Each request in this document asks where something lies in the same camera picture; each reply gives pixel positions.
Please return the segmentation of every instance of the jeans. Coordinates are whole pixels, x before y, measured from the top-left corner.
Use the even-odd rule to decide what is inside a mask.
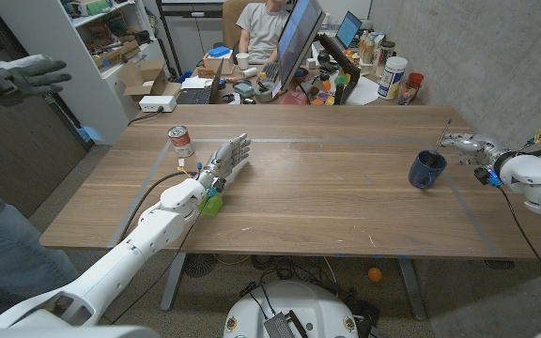
[[[6,205],[0,212],[0,314],[79,276],[64,252],[40,245],[40,236],[15,207]]]

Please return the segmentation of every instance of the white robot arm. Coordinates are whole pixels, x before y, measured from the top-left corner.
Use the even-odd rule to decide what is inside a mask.
[[[242,134],[222,145],[196,178],[165,190],[160,202],[141,214],[137,227],[78,279],[10,308],[0,315],[0,329],[96,325],[139,268],[194,222],[209,191],[222,191],[233,168],[248,157],[250,143]],[[70,304],[60,317],[43,310],[60,301]]]
[[[453,133],[440,140],[440,146],[453,146],[471,155],[468,164],[478,165],[475,176],[483,184],[500,186],[525,195],[525,207],[541,214],[541,157],[500,146],[480,134]]]

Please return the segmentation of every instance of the wooden table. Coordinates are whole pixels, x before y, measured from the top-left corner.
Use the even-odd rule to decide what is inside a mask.
[[[167,132],[185,125],[192,170],[224,140],[243,132],[254,140],[250,158],[229,179],[221,213],[200,219],[185,252],[533,259],[500,192],[482,186],[474,167],[456,165],[455,150],[441,151],[450,164],[435,187],[408,183],[415,155],[435,143],[450,117],[450,131],[472,132],[446,107],[179,106],[129,127],[41,242],[116,244],[131,204],[176,171]],[[182,179],[154,189],[137,214]],[[521,195],[510,197],[541,254],[541,216]]]

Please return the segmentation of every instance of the computer monitor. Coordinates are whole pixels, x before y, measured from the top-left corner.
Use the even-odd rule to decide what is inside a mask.
[[[299,0],[291,11],[277,47],[281,90],[298,70],[324,18],[317,0]]]
[[[349,47],[352,39],[356,36],[356,32],[358,32],[358,28],[360,28],[362,24],[363,22],[352,14],[352,12],[348,11],[348,13],[346,13],[342,25],[339,26],[336,35],[337,39],[342,44],[342,48],[347,49]]]

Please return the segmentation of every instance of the mug handle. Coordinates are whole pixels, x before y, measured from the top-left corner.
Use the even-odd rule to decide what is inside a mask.
[[[429,188],[433,185],[433,183],[436,182],[436,177],[433,175],[433,173],[427,174],[427,177],[429,178],[429,180],[427,181],[426,184],[423,184],[423,182],[419,183],[421,188]]]

